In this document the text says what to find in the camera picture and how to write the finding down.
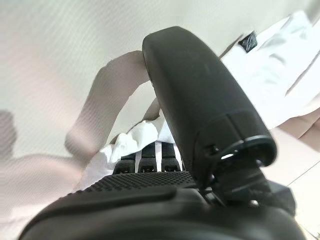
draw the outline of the white fabric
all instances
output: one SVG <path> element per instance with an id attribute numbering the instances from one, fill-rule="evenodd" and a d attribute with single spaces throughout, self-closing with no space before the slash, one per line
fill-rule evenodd
<path id="1" fill-rule="evenodd" d="M 272 129 L 296 116 L 319 93 L 319 81 L 306 81 L 304 77 L 286 96 L 320 51 L 320 31 L 317 25 L 312 27 L 303 12 L 297 12 L 265 32 L 257 36 L 259 45 L 248 54 L 236 45 L 222 62 Z M 319 68 L 314 67 L 314 71 L 320 74 Z"/>
<path id="2" fill-rule="evenodd" d="M 111 175 L 114 171 L 116 163 L 123 156 L 141 151 L 145 146 L 155 142 L 165 142 L 174 144 L 175 140 L 170 132 L 165 116 L 160 110 L 159 117 L 153 121 L 142 121 L 134 126 L 127 134 L 120 133 L 115 144 L 109 144 L 94 156 L 87 168 L 83 172 L 83 176 L 74 191 L 83 190 L 106 175 Z M 157 169 L 161 169 L 161 146 L 156 144 L 156 162 Z M 182 168 L 180 154 L 175 146 L 177 160 Z M 136 156 L 136 167 L 139 165 L 141 158 Z"/>

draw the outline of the black tag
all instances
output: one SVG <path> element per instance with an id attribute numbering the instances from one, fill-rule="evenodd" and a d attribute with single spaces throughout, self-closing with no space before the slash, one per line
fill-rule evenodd
<path id="1" fill-rule="evenodd" d="M 239 44 L 243 47 L 243 49 L 248 53 L 250 52 L 254 47 L 258 45 L 256 34 L 253 31 L 248 36 L 246 36 L 244 39 L 239 41 Z"/>

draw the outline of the beige surface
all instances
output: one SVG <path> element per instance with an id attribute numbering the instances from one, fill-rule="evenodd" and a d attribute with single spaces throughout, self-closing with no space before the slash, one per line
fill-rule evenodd
<path id="1" fill-rule="evenodd" d="M 320 154 L 279 128 L 271 130 L 277 144 L 278 155 L 274 164 L 263 167 L 264 175 L 285 186 L 320 161 Z"/>
<path id="2" fill-rule="evenodd" d="M 99 69 L 141 49 L 151 32 L 182 26 L 219 55 L 243 32 L 261 32 L 297 10 L 316 19 L 319 8 L 318 0 L 3 1 L 0 109 L 13 114 L 14 155 L 70 156 L 65 137 Z M 147 101 L 152 91 L 145 90 Z M 113 133 L 127 129 L 132 115 L 143 117 L 137 105 L 130 103 Z"/>

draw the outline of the ridged rubber surface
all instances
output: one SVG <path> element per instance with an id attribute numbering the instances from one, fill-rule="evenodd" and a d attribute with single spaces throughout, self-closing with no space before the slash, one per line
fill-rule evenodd
<path id="1" fill-rule="evenodd" d="M 175 185 L 178 188 L 194 186 L 188 171 L 145 172 L 108 175 L 81 192 L 122 191 L 156 186 Z"/>

